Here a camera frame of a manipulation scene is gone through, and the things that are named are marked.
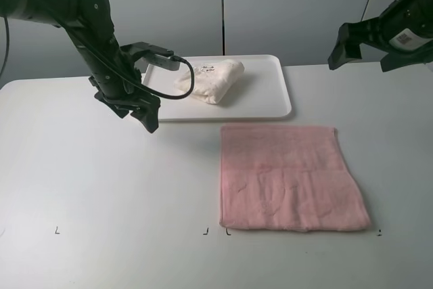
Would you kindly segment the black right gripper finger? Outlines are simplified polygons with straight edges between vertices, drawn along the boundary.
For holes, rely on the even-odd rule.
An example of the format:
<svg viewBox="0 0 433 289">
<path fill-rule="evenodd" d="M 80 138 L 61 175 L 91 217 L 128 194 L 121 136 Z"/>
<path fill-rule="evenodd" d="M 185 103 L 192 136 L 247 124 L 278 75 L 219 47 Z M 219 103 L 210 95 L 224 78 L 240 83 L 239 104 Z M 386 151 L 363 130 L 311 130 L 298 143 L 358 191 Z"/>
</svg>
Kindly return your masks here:
<svg viewBox="0 0 433 289">
<path fill-rule="evenodd" d="M 362 58 L 358 26 L 356 24 L 343 24 L 338 31 L 336 44 L 327 59 L 330 70 Z"/>
<path fill-rule="evenodd" d="M 383 72 L 415 64 L 432 62 L 432 45 L 424 45 L 415 51 L 400 51 L 390 48 L 390 51 L 380 60 Z"/>
</svg>

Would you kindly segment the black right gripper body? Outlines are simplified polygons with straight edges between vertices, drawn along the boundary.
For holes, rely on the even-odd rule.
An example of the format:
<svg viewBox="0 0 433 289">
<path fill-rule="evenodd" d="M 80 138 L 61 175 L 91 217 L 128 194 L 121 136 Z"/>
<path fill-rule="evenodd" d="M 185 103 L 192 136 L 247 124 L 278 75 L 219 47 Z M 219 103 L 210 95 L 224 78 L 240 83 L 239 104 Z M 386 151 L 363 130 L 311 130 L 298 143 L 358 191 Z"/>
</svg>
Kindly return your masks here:
<svg viewBox="0 0 433 289">
<path fill-rule="evenodd" d="M 398 0 L 380 16 L 357 23 L 359 43 L 386 54 L 432 45 L 432 0 Z"/>
</svg>

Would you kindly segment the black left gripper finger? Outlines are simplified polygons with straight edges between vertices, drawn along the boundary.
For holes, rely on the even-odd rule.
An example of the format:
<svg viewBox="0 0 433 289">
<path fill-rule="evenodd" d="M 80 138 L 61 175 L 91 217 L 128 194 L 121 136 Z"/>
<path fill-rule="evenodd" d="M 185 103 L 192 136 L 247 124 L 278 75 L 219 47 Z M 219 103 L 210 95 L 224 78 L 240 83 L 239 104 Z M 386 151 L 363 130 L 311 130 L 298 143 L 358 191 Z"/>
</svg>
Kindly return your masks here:
<svg viewBox="0 0 433 289">
<path fill-rule="evenodd" d="M 158 104 L 133 106 L 130 115 L 138 120 L 149 133 L 154 133 L 159 127 Z"/>
</svg>

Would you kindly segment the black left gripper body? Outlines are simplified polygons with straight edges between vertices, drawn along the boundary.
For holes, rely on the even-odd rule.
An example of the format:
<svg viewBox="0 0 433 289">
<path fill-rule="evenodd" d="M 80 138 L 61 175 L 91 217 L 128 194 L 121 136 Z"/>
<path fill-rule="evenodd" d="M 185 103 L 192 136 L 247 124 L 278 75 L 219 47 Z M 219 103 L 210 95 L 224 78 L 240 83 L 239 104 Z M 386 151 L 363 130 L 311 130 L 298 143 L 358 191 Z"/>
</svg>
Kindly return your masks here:
<svg viewBox="0 0 433 289">
<path fill-rule="evenodd" d="M 89 82 L 97 89 L 97 93 L 94 95 L 95 99 L 107 105 L 119 117 L 124 118 L 131 111 L 131 116 L 138 120 L 145 118 L 158 119 L 160 108 L 160 99 L 158 97 L 144 91 L 135 91 L 132 94 L 126 94 L 120 99 L 108 99 L 93 76 L 89 77 Z"/>
</svg>

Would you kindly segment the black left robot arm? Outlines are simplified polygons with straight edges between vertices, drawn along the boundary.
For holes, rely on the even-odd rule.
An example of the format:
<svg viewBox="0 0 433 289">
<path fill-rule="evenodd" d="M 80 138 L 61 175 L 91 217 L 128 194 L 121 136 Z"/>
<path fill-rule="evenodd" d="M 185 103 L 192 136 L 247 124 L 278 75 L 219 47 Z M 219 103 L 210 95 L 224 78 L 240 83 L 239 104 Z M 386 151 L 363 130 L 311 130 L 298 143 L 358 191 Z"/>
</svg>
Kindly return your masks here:
<svg viewBox="0 0 433 289">
<path fill-rule="evenodd" d="M 164 50 L 144 42 L 120 46 L 108 0 L 1 0 L 1 15 L 62 27 L 91 69 L 96 100 L 120 118 L 136 118 L 150 133 L 158 128 L 160 99 L 141 84 L 135 62 Z"/>
</svg>

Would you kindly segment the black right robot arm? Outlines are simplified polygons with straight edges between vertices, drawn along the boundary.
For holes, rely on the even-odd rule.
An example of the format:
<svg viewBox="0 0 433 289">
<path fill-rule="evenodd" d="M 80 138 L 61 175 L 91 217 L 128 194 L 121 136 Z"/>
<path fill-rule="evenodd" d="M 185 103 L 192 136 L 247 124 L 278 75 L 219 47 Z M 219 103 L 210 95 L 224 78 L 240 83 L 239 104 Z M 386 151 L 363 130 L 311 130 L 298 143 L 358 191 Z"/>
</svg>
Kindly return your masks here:
<svg viewBox="0 0 433 289">
<path fill-rule="evenodd" d="M 360 45 L 386 53 L 383 72 L 432 62 L 432 0 L 396 0 L 378 17 L 344 23 L 328 57 L 330 70 L 362 58 Z"/>
</svg>

